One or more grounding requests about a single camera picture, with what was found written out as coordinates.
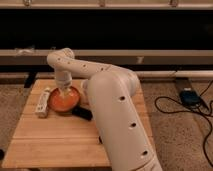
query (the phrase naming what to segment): black panel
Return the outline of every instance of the black panel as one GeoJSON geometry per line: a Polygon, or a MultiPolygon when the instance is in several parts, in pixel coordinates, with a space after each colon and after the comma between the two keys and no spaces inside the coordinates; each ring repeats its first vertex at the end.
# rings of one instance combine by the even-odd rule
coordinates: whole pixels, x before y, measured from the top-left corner
{"type": "Polygon", "coordinates": [[[213,49],[213,11],[0,9],[0,49],[213,49]]]}

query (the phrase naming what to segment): cable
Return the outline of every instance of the cable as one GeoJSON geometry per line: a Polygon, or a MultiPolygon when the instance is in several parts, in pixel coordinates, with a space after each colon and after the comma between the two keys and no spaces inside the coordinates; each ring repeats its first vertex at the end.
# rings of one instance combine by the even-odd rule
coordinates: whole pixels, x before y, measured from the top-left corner
{"type": "MultiPolygon", "coordinates": [[[[210,88],[210,86],[213,84],[213,80],[209,83],[209,85],[207,86],[207,88],[205,88],[202,93],[200,94],[200,98],[201,96],[203,96],[207,90],[210,88]]],[[[203,144],[202,144],[202,148],[203,148],[203,153],[204,153],[204,156],[206,157],[209,165],[211,167],[213,167],[213,162],[210,160],[208,154],[207,154],[207,150],[206,150],[206,144],[208,142],[208,138],[210,137],[210,135],[212,134],[212,131],[213,131],[213,126],[212,126],[212,123],[211,121],[209,120],[208,117],[213,117],[212,115],[212,104],[213,104],[213,100],[211,100],[209,102],[209,113],[204,113],[203,111],[201,111],[200,107],[201,107],[201,104],[198,104],[197,106],[195,107],[189,107],[189,106],[184,106],[181,102],[175,100],[175,99],[172,99],[171,97],[168,97],[168,96],[159,96],[155,99],[155,107],[157,108],[157,110],[159,110],[161,113],[164,113],[164,114],[176,114],[176,113],[183,113],[183,112],[188,112],[188,113],[192,113],[192,114],[196,114],[196,115],[199,115],[201,117],[203,117],[207,122],[208,122],[208,125],[209,125],[209,131],[208,133],[205,135],[204,137],[204,140],[203,140],[203,144]],[[181,107],[185,108],[185,110],[177,110],[177,111],[164,111],[162,110],[159,106],[158,106],[158,101],[161,100],[161,99],[167,99],[167,100],[170,100],[170,101],[173,101],[175,102],[176,104],[180,105],[181,107]]]]}
{"type": "Polygon", "coordinates": [[[200,93],[200,97],[210,88],[210,86],[212,85],[212,83],[213,83],[213,80],[209,83],[209,85],[206,87],[206,89],[203,90],[202,93],[200,93]]]}

